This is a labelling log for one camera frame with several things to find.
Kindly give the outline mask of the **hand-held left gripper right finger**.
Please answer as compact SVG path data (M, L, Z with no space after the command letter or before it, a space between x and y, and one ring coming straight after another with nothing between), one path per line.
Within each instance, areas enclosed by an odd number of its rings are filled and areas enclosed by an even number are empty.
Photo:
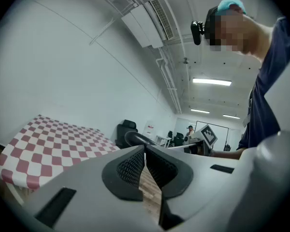
M160 224L147 231L235 231L232 215L248 179L248 151L239 160L146 147L146 164L161 188Z

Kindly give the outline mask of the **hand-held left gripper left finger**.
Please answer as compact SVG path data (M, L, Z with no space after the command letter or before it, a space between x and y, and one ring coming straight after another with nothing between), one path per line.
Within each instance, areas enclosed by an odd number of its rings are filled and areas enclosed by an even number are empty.
M139 189L144 147L91 158L30 195L24 209L53 232L158 232Z

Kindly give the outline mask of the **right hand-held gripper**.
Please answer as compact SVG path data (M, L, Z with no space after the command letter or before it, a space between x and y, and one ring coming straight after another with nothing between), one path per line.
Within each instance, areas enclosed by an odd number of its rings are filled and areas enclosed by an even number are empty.
M210 126L206 124L201 129L184 138L184 144L168 147L170 150L189 149L191 154L210 156L215 142L218 140Z

